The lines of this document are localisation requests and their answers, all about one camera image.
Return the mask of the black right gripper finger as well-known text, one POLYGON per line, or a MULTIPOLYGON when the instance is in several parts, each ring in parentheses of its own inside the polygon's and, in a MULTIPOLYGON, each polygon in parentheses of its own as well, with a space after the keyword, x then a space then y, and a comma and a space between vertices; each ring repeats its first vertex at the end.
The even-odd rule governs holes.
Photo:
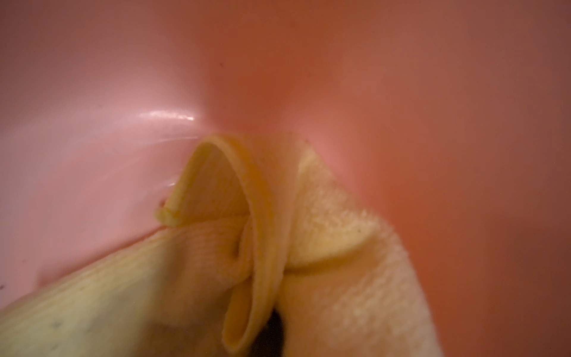
POLYGON ((260 330, 249 352, 250 357, 281 357, 283 354, 284 330, 281 316, 272 311, 267 324, 260 330))

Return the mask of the cream yellow microfibre cloth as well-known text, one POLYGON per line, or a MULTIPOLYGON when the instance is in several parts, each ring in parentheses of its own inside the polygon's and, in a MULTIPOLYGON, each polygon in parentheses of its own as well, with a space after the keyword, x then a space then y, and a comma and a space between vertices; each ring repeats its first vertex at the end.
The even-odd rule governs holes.
POLYGON ((441 356, 399 237, 293 135, 212 135, 161 230, 8 306, 3 356, 441 356))

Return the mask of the pink plastic bucket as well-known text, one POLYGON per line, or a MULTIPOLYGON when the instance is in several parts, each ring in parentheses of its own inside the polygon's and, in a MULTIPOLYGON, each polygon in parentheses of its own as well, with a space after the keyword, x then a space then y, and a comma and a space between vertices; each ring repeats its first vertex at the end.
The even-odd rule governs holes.
POLYGON ((230 131, 300 133, 396 227, 447 356, 570 354, 568 1, 3 1, 1 304, 230 131))

